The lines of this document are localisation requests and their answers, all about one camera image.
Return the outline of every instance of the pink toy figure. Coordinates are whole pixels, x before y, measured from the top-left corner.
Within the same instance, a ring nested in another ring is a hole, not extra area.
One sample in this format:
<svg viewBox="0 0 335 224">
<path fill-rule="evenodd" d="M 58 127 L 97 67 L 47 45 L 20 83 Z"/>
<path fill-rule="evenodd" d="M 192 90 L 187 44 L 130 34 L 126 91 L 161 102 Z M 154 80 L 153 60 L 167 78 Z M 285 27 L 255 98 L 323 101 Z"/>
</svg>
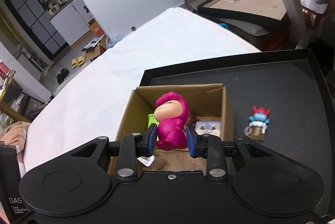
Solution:
<svg viewBox="0 0 335 224">
<path fill-rule="evenodd" d="M 188 121 L 189 110 L 185 99 L 175 92 L 168 92 L 156 101 L 156 105 L 154 116 L 160 123 L 156 146 L 162 150 L 187 148 L 183 128 Z"/>
</svg>

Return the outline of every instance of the gray floor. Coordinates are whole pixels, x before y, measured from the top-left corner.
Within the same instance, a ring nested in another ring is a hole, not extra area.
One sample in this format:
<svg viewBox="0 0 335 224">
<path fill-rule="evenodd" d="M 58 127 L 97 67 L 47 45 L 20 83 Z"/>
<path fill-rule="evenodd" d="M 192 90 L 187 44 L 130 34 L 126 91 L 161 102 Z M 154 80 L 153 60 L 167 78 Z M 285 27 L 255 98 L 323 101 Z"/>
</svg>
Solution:
<svg viewBox="0 0 335 224">
<path fill-rule="evenodd" d="M 85 52 L 81 52 L 81 50 L 95 37 L 94 34 L 83 41 L 79 46 L 75 49 L 71 49 L 68 54 L 64 58 L 62 58 L 44 78 L 43 85 L 46 87 L 52 94 L 55 93 L 57 87 L 59 86 L 57 82 L 57 75 L 61 72 L 61 69 L 67 68 L 70 71 L 69 76 L 76 72 L 80 67 L 77 66 L 75 69 L 71 67 L 72 59 L 83 55 Z"/>
</svg>

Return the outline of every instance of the black tray with brown liner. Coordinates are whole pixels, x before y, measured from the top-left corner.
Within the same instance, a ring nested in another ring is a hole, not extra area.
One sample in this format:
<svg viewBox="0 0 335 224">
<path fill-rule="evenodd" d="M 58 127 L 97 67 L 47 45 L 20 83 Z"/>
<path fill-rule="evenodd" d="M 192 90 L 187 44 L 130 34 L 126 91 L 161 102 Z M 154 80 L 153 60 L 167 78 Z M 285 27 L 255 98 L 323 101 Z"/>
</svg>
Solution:
<svg viewBox="0 0 335 224">
<path fill-rule="evenodd" d="M 316 213 L 335 215 L 335 112 L 312 51 L 258 52 L 155 68 L 144 72 L 140 85 L 203 83 L 227 88 L 235 136 L 243 135 L 254 105 L 271 109 L 261 144 L 316 170 L 325 184 Z"/>
</svg>

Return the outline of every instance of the yellow slipper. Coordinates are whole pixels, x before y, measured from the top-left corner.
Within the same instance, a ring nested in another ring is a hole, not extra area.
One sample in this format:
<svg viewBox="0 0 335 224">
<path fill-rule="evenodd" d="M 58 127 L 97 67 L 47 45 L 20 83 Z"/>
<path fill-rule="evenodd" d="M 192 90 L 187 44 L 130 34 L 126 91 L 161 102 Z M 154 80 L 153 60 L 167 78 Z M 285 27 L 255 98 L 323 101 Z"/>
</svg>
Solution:
<svg viewBox="0 0 335 224">
<path fill-rule="evenodd" d="M 77 57 L 77 58 L 74 58 L 74 59 L 72 60 L 72 64 L 71 64 L 71 66 L 72 66 L 72 68 L 76 68 L 77 65 L 78 65 L 78 57 Z"/>
<path fill-rule="evenodd" d="M 84 55 L 78 57 L 78 65 L 82 66 L 85 61 L 86 61 L 86 53 Z"/>
</svg>

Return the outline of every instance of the metal bolt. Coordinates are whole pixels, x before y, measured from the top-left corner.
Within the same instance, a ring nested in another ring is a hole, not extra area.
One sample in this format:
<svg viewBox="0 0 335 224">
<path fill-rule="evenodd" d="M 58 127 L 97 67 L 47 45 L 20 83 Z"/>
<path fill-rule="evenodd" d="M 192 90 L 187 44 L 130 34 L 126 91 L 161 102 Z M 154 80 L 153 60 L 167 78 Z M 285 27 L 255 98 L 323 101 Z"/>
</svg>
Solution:
<svg viewBox="0 0 335 224">
<path fill-rule="evenodd" d="M 167 176 L 168 179 L 176 179 L 177 176 L 176 175 L 173 175 L 173 174 L 170 174 Z"/>
<path fill-rule="evenodd" d="M 130 168 L 122 168 L 118 171 L 118 175 L 121 177 L 130 177 L 134 174 L 134 171 Z"/>
<path fill-rule="evenodd" d="M 226 175 L 226 171 L 221 168 L 214 168 L 210 170 L 209 174 L 213 177 L 223 177 L 224 175 Z"/>
</svg>

